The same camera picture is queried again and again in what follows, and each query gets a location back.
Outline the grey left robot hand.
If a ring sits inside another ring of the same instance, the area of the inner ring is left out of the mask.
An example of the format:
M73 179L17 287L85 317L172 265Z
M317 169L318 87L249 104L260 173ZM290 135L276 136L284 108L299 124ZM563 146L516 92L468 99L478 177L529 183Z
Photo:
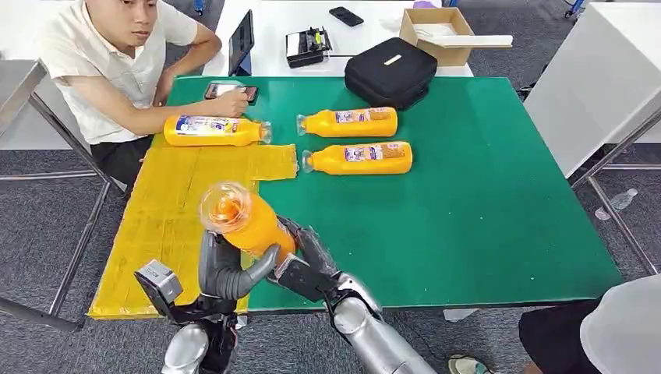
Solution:
M278 244L270 245L249 268L241 265L242 251L222 235L205 231L202 236L198 278L202 294L237 301L245 297L276 267Z

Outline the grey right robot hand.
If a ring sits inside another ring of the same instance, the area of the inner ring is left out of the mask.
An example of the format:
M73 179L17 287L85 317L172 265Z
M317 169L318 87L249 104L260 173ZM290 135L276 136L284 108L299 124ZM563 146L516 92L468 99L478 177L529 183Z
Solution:
M311 226L303 227L287 217L277 218L292 235L297 250L312 269L328 276L334 276L339 272L327 247Z

